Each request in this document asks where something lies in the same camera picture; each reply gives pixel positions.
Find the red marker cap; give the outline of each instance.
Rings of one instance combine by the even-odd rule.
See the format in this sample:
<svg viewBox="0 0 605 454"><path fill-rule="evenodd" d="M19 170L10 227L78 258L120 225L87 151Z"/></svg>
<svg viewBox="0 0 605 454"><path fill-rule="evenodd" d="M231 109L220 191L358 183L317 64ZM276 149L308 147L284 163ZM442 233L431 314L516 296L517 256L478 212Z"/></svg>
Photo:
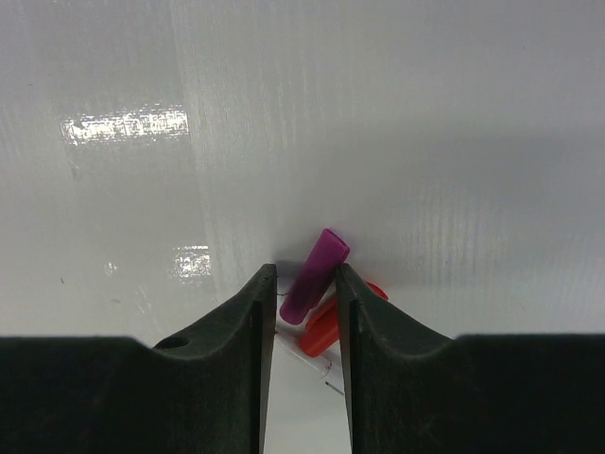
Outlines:
<svg viewBox="0 0 605 454"><path fill-rule="evenodd" d="M387 294L377 285L366 282L374 293L388 300ZM318 357L338 341L337 296L334 294L306 323L306 333L299 338L299 347L309 357Z"/></svg>

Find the purple cylinder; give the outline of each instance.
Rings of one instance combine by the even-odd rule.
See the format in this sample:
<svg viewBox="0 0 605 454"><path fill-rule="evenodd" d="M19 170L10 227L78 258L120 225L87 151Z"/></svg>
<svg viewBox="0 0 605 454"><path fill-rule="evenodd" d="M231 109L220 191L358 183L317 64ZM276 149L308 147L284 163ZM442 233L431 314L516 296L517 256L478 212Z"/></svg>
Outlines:
<svg viewBox="0 0 605 454"><path fill-rule="evenodd" d="M334 232L323 229L280 307L282 319L290 324L303 322L330 287L337 265L345 261L350 250Z"/></svg>

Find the small hole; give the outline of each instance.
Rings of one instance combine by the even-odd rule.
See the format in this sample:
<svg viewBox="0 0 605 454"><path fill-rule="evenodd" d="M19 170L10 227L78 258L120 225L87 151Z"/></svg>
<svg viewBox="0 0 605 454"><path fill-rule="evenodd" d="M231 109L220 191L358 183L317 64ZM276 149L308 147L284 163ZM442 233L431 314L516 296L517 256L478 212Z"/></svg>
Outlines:
<svg viewBox="0 0 605 454"><path fill-rule="evenodd" d="M189 343L187 338L166 338L158 343L155 348L157 350L170 350L171 348L184 347Z"/></svg>

